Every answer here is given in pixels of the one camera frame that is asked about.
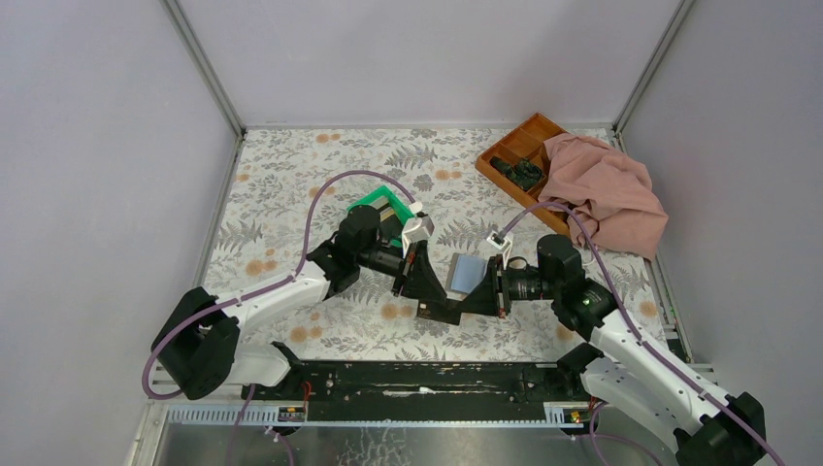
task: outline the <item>wooden tray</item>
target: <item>wooden tray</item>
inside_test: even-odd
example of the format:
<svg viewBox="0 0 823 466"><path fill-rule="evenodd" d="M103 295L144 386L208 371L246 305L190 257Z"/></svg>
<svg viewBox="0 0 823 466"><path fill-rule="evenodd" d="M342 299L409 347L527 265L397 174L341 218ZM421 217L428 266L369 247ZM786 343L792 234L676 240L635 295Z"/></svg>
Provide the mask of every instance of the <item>wooden tray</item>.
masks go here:
<svg viewBox="0 0 823 466"><path fill-rule="evenodd" d="M520 205L530 207L538 203L538 196L545 186L548 175L548 155L545 152L543 141L565 132L566 130L545 116L534 114L478 157L475 167ZM511 164L517 163L521 158L526 158L543 170L543 178L534 187L524 191L491 166L492 157L502 158ZM555 232L569 236L566 213L540 208L532 214Z"/></svg>

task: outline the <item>white wall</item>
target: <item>white wall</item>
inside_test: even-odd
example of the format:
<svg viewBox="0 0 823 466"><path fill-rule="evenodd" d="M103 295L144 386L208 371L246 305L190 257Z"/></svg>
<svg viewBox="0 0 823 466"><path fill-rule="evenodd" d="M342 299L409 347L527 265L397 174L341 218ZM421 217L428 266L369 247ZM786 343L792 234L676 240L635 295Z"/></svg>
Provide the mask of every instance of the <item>white wall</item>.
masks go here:
<svg viewBox="0 0 823 466"><path fill-rule="evenodd" d="M617 117L677 0L183 0L247 125Z"/></svg>
<svg viewBox="0 0 823 466"><path fill-rule="evenodd" d="M697 2L625 132L670 215L692 347L765 405L788 464L820 462L822 17L819 0Z"/></svg>
<svg viewBox="0 0 823 466"><path fill-rule="evenodd" d="M233 136L159 2L0 11L0 464L122 464Z"/></svg>

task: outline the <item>floral pattern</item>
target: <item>floral pattern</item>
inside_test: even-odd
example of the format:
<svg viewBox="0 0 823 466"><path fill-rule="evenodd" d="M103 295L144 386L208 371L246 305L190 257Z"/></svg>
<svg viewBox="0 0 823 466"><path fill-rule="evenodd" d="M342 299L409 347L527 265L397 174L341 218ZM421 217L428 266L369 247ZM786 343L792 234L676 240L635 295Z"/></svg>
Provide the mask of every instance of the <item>floral pattern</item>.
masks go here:
<svg viewBox="0 0 823 466"><path fill-rule="evenodd" d="M484 238L521 207L481 175L477 157L505 129L251 130L206 276L210 292L254 284L291 271L312 198L332 176L354 168L395 178L435 221L432 266L442 283L456 252L488 256ZM579 132L607 140L605 129ZM369 177L329 187L314 212L312 247L327 239L346 207L377 188ZM535 243L549 229L533 216L513 230L512 255L535 262ZM582 253L587 261L591 254ZM662 341L660 317L643 259L605 251L609 273L628 309ZM588 274L603 280L596 263ZM369 270L343 295L282 315L257 328L255 343L282 341L303 358L463 361L554 361L581 339L559 324L548 302L516 302L505 320L463 315L459 326L414 317L416 303L392 296L391 279Z"/></svg>

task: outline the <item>green plastic container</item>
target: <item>green plastic container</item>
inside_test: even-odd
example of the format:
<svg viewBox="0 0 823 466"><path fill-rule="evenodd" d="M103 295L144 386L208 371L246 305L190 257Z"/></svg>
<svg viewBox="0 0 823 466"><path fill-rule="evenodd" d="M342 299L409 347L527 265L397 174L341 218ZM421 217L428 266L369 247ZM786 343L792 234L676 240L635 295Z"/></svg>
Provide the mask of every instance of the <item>green plastic container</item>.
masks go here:
<svg viewBox="0 0 823 466"><path fill-rule="evenodd" d="M406 221L414 216L414 214L412 214L412 211L409 210L409 207L407 207L406 204L403 203L403 201L398 199L397 196L395 196L394 193L391 192L391 189L389 189L385 185L375 189L368 196L348 206L348 209L351 210L356 206L363 205L371 206L375 204L376 201L378 201L381 197L388 199L388 205L391 206L391 208L394 210L394 213L397 216L397 218L400 219L401 224L405 225ZM391 245L400 248L403 245L403 243L401 243L400 237L398 236L397 238L392 238Z"/></svg>

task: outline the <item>pink cloth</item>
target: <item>pink cloth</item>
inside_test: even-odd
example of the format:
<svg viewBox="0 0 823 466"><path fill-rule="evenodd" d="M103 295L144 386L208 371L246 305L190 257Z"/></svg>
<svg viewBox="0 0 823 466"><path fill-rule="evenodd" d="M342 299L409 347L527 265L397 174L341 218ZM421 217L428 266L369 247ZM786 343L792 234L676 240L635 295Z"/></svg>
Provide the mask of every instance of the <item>pink cloth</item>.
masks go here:
<svg viewBox="0 0 823 466"><path fill-rule="evenodd" d="M539 200L576 206L596 245L654 258L669 216L651 192L645 165L586 136L560 134L545 149L551 164ZM569 228L572 241L582 245L585 238L571 219Z"/></svg>

